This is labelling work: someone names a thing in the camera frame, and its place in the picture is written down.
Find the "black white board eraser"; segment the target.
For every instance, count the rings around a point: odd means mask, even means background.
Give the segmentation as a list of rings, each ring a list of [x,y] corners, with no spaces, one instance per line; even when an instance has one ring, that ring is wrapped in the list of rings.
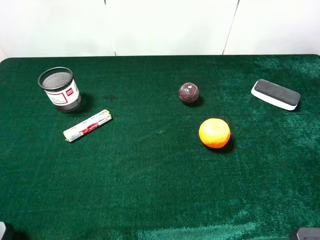
[[[298,92],[265,79],[259,79],[254,84],[251,94],[264,102],[287,111],[295,110],[301,97]]]

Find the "dark red marbled ball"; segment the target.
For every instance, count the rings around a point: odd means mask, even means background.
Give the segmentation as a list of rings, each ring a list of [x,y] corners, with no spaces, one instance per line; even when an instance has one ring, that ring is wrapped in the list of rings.
[[[194,103],[199,97],[199,88],[192,82],[186,82],[178,90],[179,99],[185,103]]]

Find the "orange fruit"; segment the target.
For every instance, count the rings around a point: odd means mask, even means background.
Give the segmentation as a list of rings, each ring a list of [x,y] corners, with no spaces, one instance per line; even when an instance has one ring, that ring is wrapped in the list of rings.
[[[207,147],[220,149],[228,143],[231,137],[231,130],[223,119],[210,118],[200,125],[198,135],[202,143]]]

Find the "green velvet table cloth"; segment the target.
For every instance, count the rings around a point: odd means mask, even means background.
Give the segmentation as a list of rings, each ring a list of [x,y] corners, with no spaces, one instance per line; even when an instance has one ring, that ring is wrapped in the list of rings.
[[[39,86],[72,70],[81,105]],[[300,94],[289,111],[252,95]],[[194,83],[199,97],[183,103]],[[73,142],[63,132],[108,110]],[[224,120],[222,148],[199,137]],[[318,55],[8,58],[0,65],[0,219],[19,240],[285,239],[320,225]]]

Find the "white red candy roll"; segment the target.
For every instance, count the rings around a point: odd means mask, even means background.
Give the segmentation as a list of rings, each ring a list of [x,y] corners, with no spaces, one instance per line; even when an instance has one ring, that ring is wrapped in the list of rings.
[[[99,126],[109,122],[110,120],[112,120],[111,113],[108,110],[104,109],[99,113],[89,117],[88,119],[65,130],[63,132],[63,135],[65,137],[65,140],[71,143],[98,128]]]

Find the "black mesh pen cup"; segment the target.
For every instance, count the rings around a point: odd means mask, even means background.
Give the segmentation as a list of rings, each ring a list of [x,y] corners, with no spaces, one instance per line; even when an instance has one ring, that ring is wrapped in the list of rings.
[[[69,68],[54,67],[44,71],[38,78],[38,85],[62,113],[72,112],[81,105],[82,97]]]

